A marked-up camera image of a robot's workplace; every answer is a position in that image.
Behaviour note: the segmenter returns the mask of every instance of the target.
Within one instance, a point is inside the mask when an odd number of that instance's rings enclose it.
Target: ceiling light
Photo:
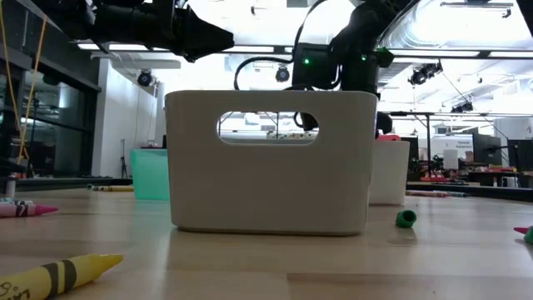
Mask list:
[[[224,50],[225,53],[274,53],[274,47],[235,46]]]
[[[533,58],[533,51],[494,51],[490,58]]]
[[[100,48],[98,48],[98,46],[93,43],[79,43],[77,47],[82,50],[100,50]]]
[[[438,63],[436,58],[394,57],[394,63]]]
[[[148,51],[143,45],[133,44],[111,44],[109,45],[110,51]]]
[[[475,58],[479,51],[389,49],[398,58]]]

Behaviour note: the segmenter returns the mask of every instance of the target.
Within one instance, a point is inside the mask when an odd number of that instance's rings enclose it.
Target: white wall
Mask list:
[[[163,144],[163,135],[167,134],[167,123],[165,119],[166,95],[167,85],[165,83],[159,83],[157,85],[156,132],[154,138],[159,146]]]
[[[156,131],[157,100],[112,68],[108,59],[100,61],[97,119],[92,155],[92,175],[121,177],[122,145],[131,175],[130,151],[147,145]]]

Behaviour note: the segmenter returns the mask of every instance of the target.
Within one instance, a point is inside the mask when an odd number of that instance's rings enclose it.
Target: storage bin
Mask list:
[[[138,200],[169,200],[166,149],[133,149],[133,187]]]
[[[166,96],[172,222],[182,230],[352,235],[364,230],[376,96],[180,91]],[[306,112],[308,144],[222,140],[226,112]]]
[[[401,205],[406,197],[409,142],[374,142],[370,204]]]

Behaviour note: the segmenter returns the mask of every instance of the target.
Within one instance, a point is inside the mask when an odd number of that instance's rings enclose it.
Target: wooden table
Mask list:
[[[95,283],[60,299],[532,299],[533,247],[514,226],[533,206],[483,198],[410,197],[371,207],[358,237],[178,232],[166,202],[129,192],[19,193],[57,205],[46,217],[0,220],[0,274],[86,253],[123,253]]]

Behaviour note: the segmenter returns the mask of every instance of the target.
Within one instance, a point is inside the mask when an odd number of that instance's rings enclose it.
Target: black robotic arm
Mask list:
[[[177,0],[32,0],[72,39],[164,48],[194,62],[233,47],[233,34],[202,21]]]

